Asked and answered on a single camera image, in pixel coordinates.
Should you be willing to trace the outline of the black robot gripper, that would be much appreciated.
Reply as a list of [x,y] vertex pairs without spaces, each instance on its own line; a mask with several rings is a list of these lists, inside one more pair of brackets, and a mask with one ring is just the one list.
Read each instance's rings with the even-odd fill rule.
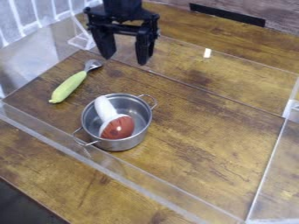
[[102,56],[108,60],[118,50],[115,34],[136,36],[135,54],[143,66],[154,55],[160,18],[143,8],[143,0],[103,0],[100,6],[87,7],[84,13]]

